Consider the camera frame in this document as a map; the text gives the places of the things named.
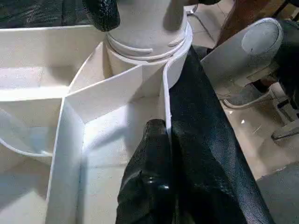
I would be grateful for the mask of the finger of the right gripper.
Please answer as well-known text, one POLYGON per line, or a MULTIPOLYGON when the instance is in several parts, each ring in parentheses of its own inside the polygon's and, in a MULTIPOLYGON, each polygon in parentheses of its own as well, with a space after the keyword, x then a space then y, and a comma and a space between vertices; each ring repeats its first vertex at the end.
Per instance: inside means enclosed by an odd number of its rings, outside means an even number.
POLYGON ((101 32, 109 32, 120 25, 116 0, 83 0, 83 7, 90 22, 101 32))
POLYGON ((220 0, 188 0, 188 5, 197 5, 197 4, 203 4, 203 5, 214 5, 217 4, 220 0))

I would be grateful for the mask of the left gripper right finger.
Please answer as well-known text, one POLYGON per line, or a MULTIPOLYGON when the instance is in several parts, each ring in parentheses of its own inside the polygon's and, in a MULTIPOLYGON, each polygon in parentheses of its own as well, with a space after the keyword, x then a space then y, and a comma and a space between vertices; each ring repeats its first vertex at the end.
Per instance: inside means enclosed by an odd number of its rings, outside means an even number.
POLYGON ((212 224, 211 180, 207 176, 211 152, 199 136, 181 127, 172 128, 171 140, 181 215, 189 215, 195 224, 212 224))

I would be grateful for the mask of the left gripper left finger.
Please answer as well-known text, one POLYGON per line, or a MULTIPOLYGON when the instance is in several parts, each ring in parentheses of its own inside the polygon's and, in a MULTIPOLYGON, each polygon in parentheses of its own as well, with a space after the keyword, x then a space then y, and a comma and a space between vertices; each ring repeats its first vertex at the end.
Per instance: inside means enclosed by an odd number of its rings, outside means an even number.
POLYGON ((118 224, 171 224, 175 187, 169 136, 162 119, 149 120, 128 162, 117 196, 118 224))

